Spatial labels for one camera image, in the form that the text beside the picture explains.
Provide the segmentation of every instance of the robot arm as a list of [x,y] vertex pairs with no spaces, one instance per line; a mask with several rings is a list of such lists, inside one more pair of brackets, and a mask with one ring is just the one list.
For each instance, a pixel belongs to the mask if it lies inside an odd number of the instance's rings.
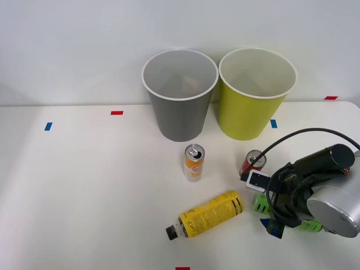
[[[284,138],[304,131],[299,130]],[[318,128],[307,131],[341,134]],[[339,136],[360,149],[360,145],[350,138],[343,134]],[[258,184],[256,177],[247,179],[251,166],[284,138],[264,150],[241,177],[243,181],[247,180],[257,187],[263,185],[271,216],[266,224],[262,220],[267,231],[281,238],[285,226],[293,228],[303,220],[315,219],[333,233],[356,237],[360,232],[360,151],[354,154],[348,146],[337,144],[293,164],[286,164],[268,177],[266,186],[263,179]]]

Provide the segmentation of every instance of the red can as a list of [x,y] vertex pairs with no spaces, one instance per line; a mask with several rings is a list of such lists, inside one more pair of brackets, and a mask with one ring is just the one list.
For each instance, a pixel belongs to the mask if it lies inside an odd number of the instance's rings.
[[[244,162],[242,163],[241,169],[239,171],[239,176],[241,177],[242,173],[250,166],[250,164],[261,154],[259,150],[251,150],[247,153]],[[261,170],[266,164],[266,156],[262,156],[251,169]]]

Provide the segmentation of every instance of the white wall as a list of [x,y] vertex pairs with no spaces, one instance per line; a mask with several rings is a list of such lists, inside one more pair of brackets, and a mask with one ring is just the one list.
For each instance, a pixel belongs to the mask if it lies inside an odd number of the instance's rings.
[[143,104],[151,55],[242,46],[297,67],[289,99],[360,104],[358,0],[0,0],[0,105]]

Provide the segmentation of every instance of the bucket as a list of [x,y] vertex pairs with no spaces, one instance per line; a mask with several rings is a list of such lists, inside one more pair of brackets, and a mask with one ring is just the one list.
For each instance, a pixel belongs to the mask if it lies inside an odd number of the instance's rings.
[[219,78],[209,56],[191,49],[165,51],[145,63],[141,77],[166,138],[184,142],[201,133]]
[[298,79],[288,59],[260,48],[229,52],[219,73],[219,126],[227,136],[243,141],[260,135]]

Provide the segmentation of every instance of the orange can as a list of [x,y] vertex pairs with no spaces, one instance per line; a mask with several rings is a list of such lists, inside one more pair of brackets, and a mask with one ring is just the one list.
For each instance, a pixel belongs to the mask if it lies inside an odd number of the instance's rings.
[[185,176],[190,181],[197,181],[203,173],[205,150],[200,145],[189,145],[185,149]]

